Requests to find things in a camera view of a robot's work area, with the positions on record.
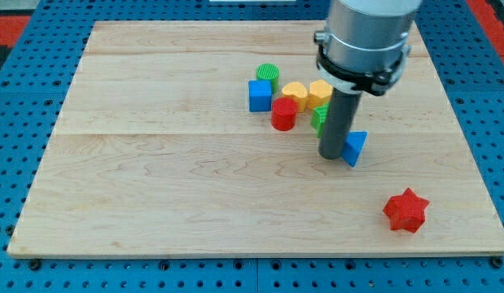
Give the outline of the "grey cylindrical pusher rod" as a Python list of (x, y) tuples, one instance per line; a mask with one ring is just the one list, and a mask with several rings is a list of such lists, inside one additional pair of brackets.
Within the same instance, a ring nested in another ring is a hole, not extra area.
[(321, 157), (329, 160), (340, 158), (361, 96), (361, 92), (346, 94), (333, 89), (318, 146)]

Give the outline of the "black and white mounting clamp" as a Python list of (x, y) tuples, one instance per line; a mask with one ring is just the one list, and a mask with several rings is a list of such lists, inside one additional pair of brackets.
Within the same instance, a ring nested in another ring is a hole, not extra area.
[(411, 50), (405, 39), (382, 48), (351, 46), (324, 30), (314, 33), (313, 42), (322, 79), (344, 94), (384, 95), (401, 79)]

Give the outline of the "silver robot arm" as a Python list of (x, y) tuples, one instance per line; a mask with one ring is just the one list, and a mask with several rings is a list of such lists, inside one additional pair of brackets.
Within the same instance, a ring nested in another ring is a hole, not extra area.
[(401, 78), (407, 38), (421, 0), (332, 0), (314, 33), (316, 65), (333, 87), (319, 154), (340, 157), (364, 92), (382, 96)]

